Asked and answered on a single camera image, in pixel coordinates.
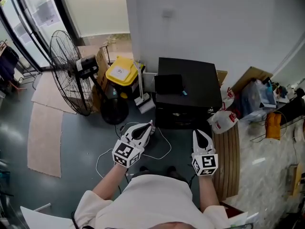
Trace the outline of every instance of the black box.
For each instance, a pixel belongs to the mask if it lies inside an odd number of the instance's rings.
[[[195,129],[222,106],[220,86],[212,63],[159,58],[158,75],[180,74],[187,95],[156,94],[155,124],[169,129]]]

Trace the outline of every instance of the glass door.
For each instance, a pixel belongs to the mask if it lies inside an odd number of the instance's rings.
[[[24,16],[18,6],[17,0],[1,0],[1,9],[13,29],[15,35],[19,38],[24,48],[36,61],[39,67],[44,68],[50,65],[50,60],[40,43],[33,37],[33,32],[26,23]]]
[[[34,26],[40,31],[47,45],[56,30],[67,31],[54,0],[21,0],[25,13],[34,20]]]

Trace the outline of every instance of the white plastic bag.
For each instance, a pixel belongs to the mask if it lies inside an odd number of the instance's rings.
[[[222,92],[221,98],[223,100],[223,106],[221,110],[226,110],[234,102],[235,95],[232,89],[228,87],[226,93]]]
[[[232,111],[217,111],[208,119],[212,130],[216,134],[221,134],[232,128],[238,121],[236,114]]]

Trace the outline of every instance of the rug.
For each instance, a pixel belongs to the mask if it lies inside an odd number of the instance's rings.
[[[68,106],[59,92],[54,82],[52,72],[44,72],[42,74],[37,89],[33,94],[32,102],[76,114],[76,112]]]
[[[28,137],[28,168],[61,177],[63,111],[34,103]]]

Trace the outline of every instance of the fan base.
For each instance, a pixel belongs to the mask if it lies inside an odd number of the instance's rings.
[[[101,114],[105,122],[111,125],[121,123],[128,115],[127,103],[121,98],[108,99],[101,105]]]

